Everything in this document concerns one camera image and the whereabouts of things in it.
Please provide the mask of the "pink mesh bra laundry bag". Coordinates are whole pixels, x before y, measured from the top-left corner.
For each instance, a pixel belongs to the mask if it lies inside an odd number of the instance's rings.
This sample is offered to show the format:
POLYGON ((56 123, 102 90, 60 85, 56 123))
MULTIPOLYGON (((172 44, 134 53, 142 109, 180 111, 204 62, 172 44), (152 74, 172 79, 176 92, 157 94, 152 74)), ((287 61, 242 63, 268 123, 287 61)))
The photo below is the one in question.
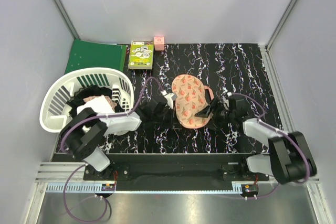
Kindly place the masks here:
POLYGON ((173 80, 172 91, 177 95, 175 111, 179 123, 187 129, 205 127, 210 117, 200 118, 195 114, 208 106, 206 91, 209 92, 211 99, 214 98, 212 89, 195 76, 181 74, 173 80))

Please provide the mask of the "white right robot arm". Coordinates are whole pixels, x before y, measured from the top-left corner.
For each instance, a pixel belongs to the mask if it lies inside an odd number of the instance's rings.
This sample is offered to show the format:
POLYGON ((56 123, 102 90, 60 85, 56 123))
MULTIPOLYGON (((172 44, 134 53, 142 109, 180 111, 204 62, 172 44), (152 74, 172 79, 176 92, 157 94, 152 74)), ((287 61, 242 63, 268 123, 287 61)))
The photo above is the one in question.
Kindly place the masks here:
POLYGON ((210 118, 215 129, 226 124, 241 134, 251 137, 268 147, 268 154, 254 154, 238 167, 239 176, 250 180, 257 173, 269 175, 284 185, 304 183, 317 174, 305 136, 299 132, 286 132, 273 127, 260 116, 251 113, 247 97, 237 93, 229 96, 224 103, 214 98, 209 105, 198 111, 197 118, 210 118))

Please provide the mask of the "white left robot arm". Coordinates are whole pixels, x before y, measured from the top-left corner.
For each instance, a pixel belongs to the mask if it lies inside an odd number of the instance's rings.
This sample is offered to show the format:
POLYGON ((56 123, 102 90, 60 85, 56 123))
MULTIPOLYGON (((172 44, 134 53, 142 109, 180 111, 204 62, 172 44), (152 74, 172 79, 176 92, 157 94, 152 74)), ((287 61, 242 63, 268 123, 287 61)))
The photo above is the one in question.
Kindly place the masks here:
POLYGON ((113 175, 113 167, 98 147, 103 137, 155 125, 171 127, 175 99, 175 95, 166 95, 140 104, 131 111, 108 115, 85 108, 61 130, 61 146, 68 148, 75 160, 91 165, 99 178, 107 180, 113 175))

